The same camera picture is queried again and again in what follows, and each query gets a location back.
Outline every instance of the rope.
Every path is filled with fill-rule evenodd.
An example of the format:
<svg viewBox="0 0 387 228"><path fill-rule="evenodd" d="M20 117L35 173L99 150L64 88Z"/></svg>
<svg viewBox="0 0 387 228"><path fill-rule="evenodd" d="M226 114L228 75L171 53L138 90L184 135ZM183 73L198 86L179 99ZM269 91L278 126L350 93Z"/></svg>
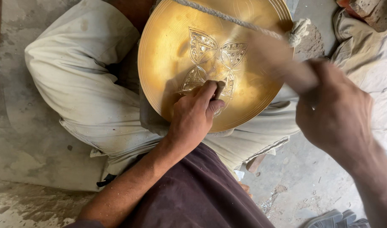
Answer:
<svg viewBox="0 0 387 228"><path fill-rule="evenodd" d="M191 2L189 0L172 0L172 1L174 1L176 3L179 3L181 5L184 5L184 6L187 6L187 7L196 9L196 10L199 10L199 11L201 11L203 13L207 13L207 14L213 15L215 17L221 18L221 19L223 19L225 21L229 21L229 22L235 23L235 24L240 25L242 27L245 27L247 29L251 29L251 30L260 32L260 33L262 33L264 35L271 36L271 37L273 37L275 39L278 39L278 40L284 40L285 39L282 35L279 35L279 34L277 34L274 31L261 28L261 27L259 27L257 25L254 25L254 24L251 24L251 23L248 23L248 22L244 22L242 20L239 20L237 18L231 17L231 16L229 16L227 14L224 14L224 13L222 13L220 11L217 11L215 9L204 7L204 6L202 6L202 5L198 4L198 3L194 3L194 2ZM161 2L161 0L157 0L156 5L158 5L160 2ZM287 41L288 41L290 47L294 48L294 47L298 46L301 43L301 41L302 41L302 37L304 37L304 36L309 34L309 32L306 31L307 26L309 24L311 24L311 21L310 21L309 18L300 19L299 21L297 21L297 22L295 22L293 24L292 30L286 33Z"/></svg>

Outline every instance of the leg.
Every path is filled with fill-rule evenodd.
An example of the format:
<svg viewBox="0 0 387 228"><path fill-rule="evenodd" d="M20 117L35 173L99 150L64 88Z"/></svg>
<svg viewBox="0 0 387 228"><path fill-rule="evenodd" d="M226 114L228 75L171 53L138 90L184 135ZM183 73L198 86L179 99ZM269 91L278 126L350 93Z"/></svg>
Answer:
<svg viewBox="0 0 387 228"><path fill-rule="evenodd" d="M252 120L236 127L227 137L206 137L204 143L212 148L231 174L243 162L264 154L273 153L289 141L289 136L299 132L295 122L295 101L283 101L269 105Z"/></svg>
<svg viewBox="0 0 387 228"><path fill-rule="evenodd" d="M105 67L120 62L140 34L114 6L82 0L26 50L26 64L44 100L72 135L109 155L118 174L160 140L140 126L139 96L114 84Z"/></svg>

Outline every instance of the left hand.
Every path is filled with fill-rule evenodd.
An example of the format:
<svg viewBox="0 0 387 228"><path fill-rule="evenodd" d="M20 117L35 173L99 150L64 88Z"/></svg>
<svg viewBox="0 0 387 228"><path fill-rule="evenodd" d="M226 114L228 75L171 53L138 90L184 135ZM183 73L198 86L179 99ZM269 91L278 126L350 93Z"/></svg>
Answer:
<svg viewBox="0 0 387 228"><path fill-rule="evenodd" d="M174 117L166 138L187 153L205 138L214 113L225 106L223 100L210 101L216 88L217 81L208 80L174 104Z"/></svg>

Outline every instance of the engraved pattern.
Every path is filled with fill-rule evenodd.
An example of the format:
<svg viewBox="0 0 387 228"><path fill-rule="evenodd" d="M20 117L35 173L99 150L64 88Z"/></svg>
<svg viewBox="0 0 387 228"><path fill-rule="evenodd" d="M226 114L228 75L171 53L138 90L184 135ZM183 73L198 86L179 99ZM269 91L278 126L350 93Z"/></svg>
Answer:
<svg viewBox="0 0 387 228"><path fill-rule="evenodd" d="M226 87L221 94L231 100L236 85L236 75L233 70L240 65L247 50L247 42L228 41L219 47L216 39L211 35L198 29L189 28L189 56L192 62L195 63L195 66L188 71L179 93L188 93L210 79L206 71L199 65L211 60L219 52L219 59L226 67L226 70L214 76L212 79L226 83Z"/></svg>

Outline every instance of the hand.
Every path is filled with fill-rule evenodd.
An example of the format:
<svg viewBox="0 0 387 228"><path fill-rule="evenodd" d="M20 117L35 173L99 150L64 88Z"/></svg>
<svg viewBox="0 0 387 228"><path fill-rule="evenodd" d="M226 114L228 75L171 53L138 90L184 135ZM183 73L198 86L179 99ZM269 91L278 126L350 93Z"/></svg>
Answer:
<svg viewBox="0 0 387 228"><path fill-rule="evenodd" d="M373 99L333 64L316 60L310 64L320 77L321 100L313 110L301 97L296 123L311 143L352 171L380 148L371 132Z"/></svg>
<svg viewBox="0 0 387 228"><path fill-rule="evenodd" d="M208 80L174 104L174 116L166 138L187 153L205 138L212 127L214 113L225 105L222 100L210 101L216 88L216 81Z"/></svg>

